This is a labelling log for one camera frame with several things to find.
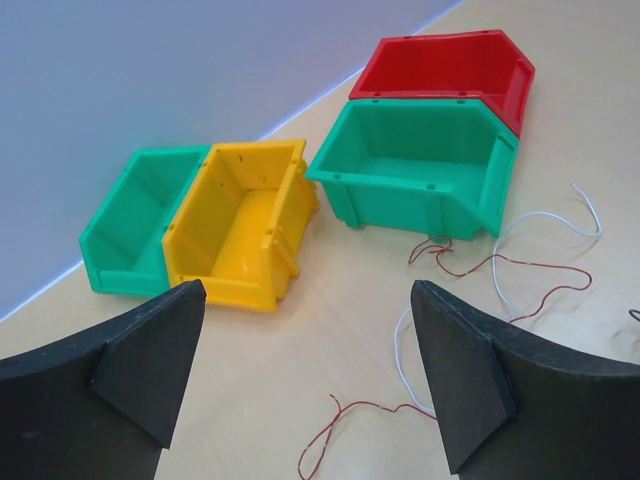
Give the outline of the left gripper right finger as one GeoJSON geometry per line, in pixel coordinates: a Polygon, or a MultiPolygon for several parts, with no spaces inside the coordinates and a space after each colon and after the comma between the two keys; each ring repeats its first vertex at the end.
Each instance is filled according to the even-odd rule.
{"type": "Polygon", "coordinates": [[[544,339],[427,280],[411,307],[451,474],[638,477],[637,365],[544,339]]]}

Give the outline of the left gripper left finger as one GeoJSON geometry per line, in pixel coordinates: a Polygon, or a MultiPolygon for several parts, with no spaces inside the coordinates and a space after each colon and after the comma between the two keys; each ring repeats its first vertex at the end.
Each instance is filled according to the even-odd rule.
{"type": "Polygon", "coordinates": [[[152,479],[170,447],[206,292],[184,282],[1,361],[4,479],[152,479]]]}

